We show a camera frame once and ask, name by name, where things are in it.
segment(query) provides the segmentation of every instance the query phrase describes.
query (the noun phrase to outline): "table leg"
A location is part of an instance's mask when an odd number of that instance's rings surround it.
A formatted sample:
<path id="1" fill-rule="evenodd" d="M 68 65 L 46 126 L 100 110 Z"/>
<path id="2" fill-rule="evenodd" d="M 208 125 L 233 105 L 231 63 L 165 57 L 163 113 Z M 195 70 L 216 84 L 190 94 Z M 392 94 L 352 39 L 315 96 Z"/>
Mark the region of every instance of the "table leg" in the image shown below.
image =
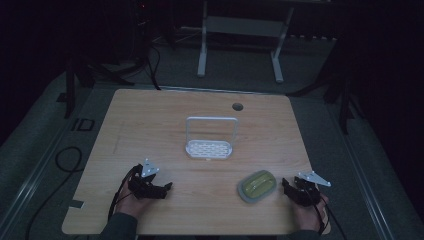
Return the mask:
<path id="1" fill-rule="evenodd" d="M 281 27 L 280 36 L 278 39 L 278 46 L 274 51 L 271 52 L 272 67 L 274 68 L 275 81 L 277 83 L 282 83 L 284 81 L 283 74 L 281 72 L 280 60 L 278 59 L 278 57 L 280 56 L 281 48 L 283 47 L 284 39 L 286 38 L 288 26 L 293 16 L 293 11 L 294 8 L 289 9 L 285 24 L 283 24 L 283 26 Z"/>
<path id="2" fill-rule="evenodd" d="M 207 47 L 206 47 L 206 21 L 207 21 L 207 1 L 203 1 L 203 21 L 202 21 L 202 47 L 200 49 L 199 57 L 199 66 L 197 69 L 197 76 L 204 77 L 206 72 L 206 57 L 207 57 Z"/>

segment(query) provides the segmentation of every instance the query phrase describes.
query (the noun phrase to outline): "sleeve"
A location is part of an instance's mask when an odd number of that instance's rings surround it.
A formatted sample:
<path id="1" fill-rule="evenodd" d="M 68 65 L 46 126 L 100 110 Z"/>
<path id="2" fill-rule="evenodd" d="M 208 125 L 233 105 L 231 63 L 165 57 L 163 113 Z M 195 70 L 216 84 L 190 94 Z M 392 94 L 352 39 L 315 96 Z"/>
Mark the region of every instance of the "sleeve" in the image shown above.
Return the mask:
<path id="1" fill-rule="evenodd" d="M 125 213 L 115 213 L 100 233 L 101 240 L 134 240 L 137 219 Z"/>
<path id="2" fill-rule="evenodd" d="M 320 236 L 317 232 L 312 230 L 300 230 L 287 235 L 285 239 L 288 240 L 318 240 Z"/>

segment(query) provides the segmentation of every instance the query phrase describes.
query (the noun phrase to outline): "wire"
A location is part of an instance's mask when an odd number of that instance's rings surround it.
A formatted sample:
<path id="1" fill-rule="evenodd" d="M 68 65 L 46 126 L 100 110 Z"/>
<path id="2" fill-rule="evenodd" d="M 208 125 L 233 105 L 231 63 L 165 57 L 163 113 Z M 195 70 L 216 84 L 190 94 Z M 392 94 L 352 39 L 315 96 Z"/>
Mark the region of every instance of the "wire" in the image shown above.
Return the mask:
<path id="1" fill-rule="evenodd" d="M 342 227 L 341 227 L 341 225 L 340 225 L 339 221 L 337 221 L 337 218 L 334 216 L 333 211 L 331 211 L 330 207 L 328 207 L 327 202 L 326 202 L 324 199 L 322 199 L 322 200 L 323 200 L 323 201 L 324 201 L 324 203 L 325 203 L 325 208 L 328 210 L 328 213 L 331 215 L 331 217 L 333 217 L 334 222 L 336 223 L 337 227 L 339 228 L 340 233 L 341 233 L 341 234 L 342 234 L 342 236 L 343 236 L 343 239 L 347 240 L 346 234 L 344 233 L 344 231 L 343 231 L 343 229 L 342 229 Z"/>
<path id="2" fill-rule="evenodd" d="M 119 197 L 119 194 L 121 193 L 121 190 L 122 190 L 122 188 L 124 187 L 124 184 L 125 184 L 125 182 L 131 177 L 131 174 L 133 173 L 133 171 L 135 171 L 135 168 L 136 167 L 133 167 L 128 173 L 127 173 L 127 175 L 125 175 L 125 177 L 124 177 L 124 179 L 122 179 L 122 182 L 121 182 L 121 185 L 119 186 L 119 188 L 118 188 L 118 191 L 115 193 L 115 196 L 113 196 L 113 199 L 112 199 L 112 203 L 110 204 L 110 207 L 109 207 L 109 213 L 108 213 L 108 215 L 107 215 L 107 220 L 109 221 L 110 220 L 110 218 L 112 217 L 112 215 L 113 215 L 113 212 L 114 212 L 114 210 L 115 210 L 115 206 L 116 206 L 116 203 L 117 202 L 119 202 L 119 201 L 121 201 L 122 199 L 124 199 L 124 198 L 126 198 L 126 197 L 128 197 L 129 196 L 129 194 L 128 195 L 126 195 L 126 196 L 124 196 L 123 198 L 121 198 L 121 199 L 119 199 L 118 200 L 118 197 Z"/>
<path id="3" fill-rule="evenodd" d="M 322 201 L 325 203 L 324 207 L 326 208 L 328 206 L 327 201 L 323 197 L 321 197 Z M 325 224 L 324 229 L 327 228 L 328 224 L 330 223 L 330 214 L 327 214 L 327 223 Z"/>
<path id="4" fill-rule="evenodd" d="M 135 73 L 133 73 L 133 74 L 131 74 L 131 75 L 125 76 L 125 77 L 124 77 L 124 79 L 125 79 L 125 80 L 128 80 L 128 79 L 130 79 L 130 78 L 132 78 L 132 77 L 134 77 L 134 76 L 138 75 L 138 74 L 139 74 L 139 73 L 141 73 L 143 70 L 144 70 L 144 69 L 140 69 L 140 70 L 138 70 L 137 72 L 135 72 Z"/>
<path id="5" fill-rule="evenodd" d="M 185 37 L 182 37 L 182 38 L 180 38 L 180 39 L 175 40 L 175 43 L 179 43 L 179 42 L 182 42 L 182 41 L 184 41 L 184 40 L 187 40 L 187 39 L 193 38 L 193 37 L 195 37 L 195 36 L 200 35 L 200 33 L 202 33 L 202 31 L 196 31 L 195 33 L 189 34 L 188 36 L 185 36 Z M 153 42 L 154 44 L 165 44 L 165 43 L 159 42 L 159 40 L 160 40 L 160 39 L 162 39 L 162 37 L 157 37 L 157 38 L 155 38 L 154 40 L 152 40 L 152 42 Z"/>
<path id="6" fill-rule="evenodd" d="M 118 204 L 120 201 L 124 200 L 124 198 L 128 197 L 129 195 L 133 194 L 132 192 L 128 193 L 127 195 L 123 196 L 121 199 L 116 201 L 115 205 Z"/>
<path id="7" fill-rule="evenodd" d="M 309 200 L 311 200 L 312 206 L 315 208 L 315 211 L 317 212 L 317 215 L 318 215 L 317 217 L 318 217 L 318 220 L 320 222 L 319 235 L 321 235 L 324 232 L 325 228 L 327 227 L 328 221 L 327 221 L 327 224 L 324 225 L 324 222 L 322 221 L 321 213 L 319 212 L 317 206 L 314 204 L 314 201 L 312 200 L 311 194 L 308 192 L 308 190 L 306 188 L 303 188 L 303 191 L 306 192 L 306 194 L 309 197 Z"/>
<path id="8" fill-rule="evenodd" d="M 158 83 L 157 83 L 157 81 L 156 81 L 156 72 L 158 70 L 158 66 L 159 66 L 159 62 L 160 62 L 160 52 L 159 52 L 159 50 L 157 50 L 153 46 L 151 46 L 151 48 L 157 52 L 157 54 L 158 54 L 158 61 L 156 62 L 155 67 L 152 68 L 152 64 L 150 62 L 150 59 L 149 59 L 149 57 L 147 57 L 147 64 L 149 65 L 150 75 L 147 72 L 146 73 L 147 73 L 147 76 L 149 76 L 150 79 L 152 80 L 153 86 L 155 86 L 156 90 L 161 90 L 160 87 L 159 87 L 159 85 L 158 85 Z"/>
<path id="9" fill-rule="evenodd" d="M 75 164 L 75 166 L 71 169 L 71 170 L 68 170 L 68 169 L 66 169 L 66 168 L 64 168 L 64 167 L 62 167 L 61 165 L 60 165 L 60 163 L 59 163 L 59 157 L 60 157 L 60 155 L 63 153 L 63 152 L 65 152 L 65 151 L 67 151 L 67 150 L 76 150 L 77 152 L 78 152 L 78 159 L 77 159 L 77 163 Z M 41 204 L 41 206 L 37 209 L 37 211 L 34 213 L 34 215 L 32 216 L 32 218 L 31 218 L 31 220 L 29 221 L 29 223 L 28 223 L 28 227 L 27 227 L 27 229 L 26 229 L 26 232 L 25 232 L 25 239 L 26 240 L 29 240 L 29 234 L 30 234 L 30 232 L 31 232 L 31 227 L 32 227 L 32 224 L 34 223 L 34 221 L 35 221 L 35 219 L 37 218 L 37 216 L 38 216 L 38 214 L 41 212 L 41 210 L 44 208 L 44 206 L 47 204 L 47 202 L 56 194 L 56 192 L 57 191 L 59 191 L 59 189 L 63 186 L 63 185 L 65 185 L 65 183 L 69 180 L 69 178 L 70 177 L 72 177 L 72 175 L 74 174 L 74 173 L 77 173 L 77 172 L 81 172 L 81 171 L 84 171 L 84 168 L 80 168 L 80 169 L 77 169 L 78 167 L 79 167 L 79 165 L 80 165 L 80 163 L 81 163 L 81 161 L 82 161 L 82 152 L 81 152 L 81 150 L 79 149 L 79 148 L 77 148 L 77 147 L 74 147 L 74 146 L 71 146 L 71 147 L 67 147 L 67 148 L 64 148 L 64 149 L 62 149 L 61 151 L 59 151 L 57 154 L 56 154 L 56 157 L 55 157 L 55 163 L 56 163 L 56 166 L 60 169 L 60 170 L 62 170 L 62 171 L 64 171 L 64 172 L 67 172 L 67 173 L 69 173 L 69 175 L 62 181 L 62 183 L 58 186 L 58 187 L 56 187 L 56 189 L 44 200 L 44 202 Z"/>

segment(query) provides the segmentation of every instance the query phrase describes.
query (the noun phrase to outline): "white plastic basket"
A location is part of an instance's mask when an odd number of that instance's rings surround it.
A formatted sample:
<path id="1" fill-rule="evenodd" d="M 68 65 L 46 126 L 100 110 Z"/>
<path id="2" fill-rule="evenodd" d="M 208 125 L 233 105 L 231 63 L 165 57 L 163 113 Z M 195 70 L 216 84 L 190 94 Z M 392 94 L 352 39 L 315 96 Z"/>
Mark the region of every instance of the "white plastic basket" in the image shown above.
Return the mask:
<path id="1" fill-rule="evenodd" d="M 190 122 L 193 120 L 233 121 L 231 142 L 217 140 L 193 140 L 190 138 Z M 233 143 L 237 135 L 238 120 L 234 117 L 188 117 L 186 120 L 186 151 L 192 158 L 227 159 L 233 152 Z"/>

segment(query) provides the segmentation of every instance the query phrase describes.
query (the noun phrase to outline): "wooden table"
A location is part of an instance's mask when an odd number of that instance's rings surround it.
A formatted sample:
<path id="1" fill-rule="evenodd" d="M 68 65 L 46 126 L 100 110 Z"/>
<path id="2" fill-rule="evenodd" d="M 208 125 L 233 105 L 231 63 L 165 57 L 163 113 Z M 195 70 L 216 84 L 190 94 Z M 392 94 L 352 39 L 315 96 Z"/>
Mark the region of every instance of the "wooden table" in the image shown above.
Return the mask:
<path id="1" fill-rule="evenodd" d="M 234 103 L 243 110 L 235 111 Z M 225 160 L 190 158 L 185 151 L 189 116 L 237 118 L 232 155 Z M 160 168 L 155 185 L 174 184 L 166 199 L 155 201 L 141 217 L 139 234 L 278 235 L 296 230 L 281 179 L 292 181 L 311 165 L 285 96 L 118 90 L 74 196 L 84 207 L 69 208 L 63 231 L 100 233 L 122 178 L 145 158 Z M 237 184 L 259 170 L 276 177 L 277 190 L 246 203 Z"/>

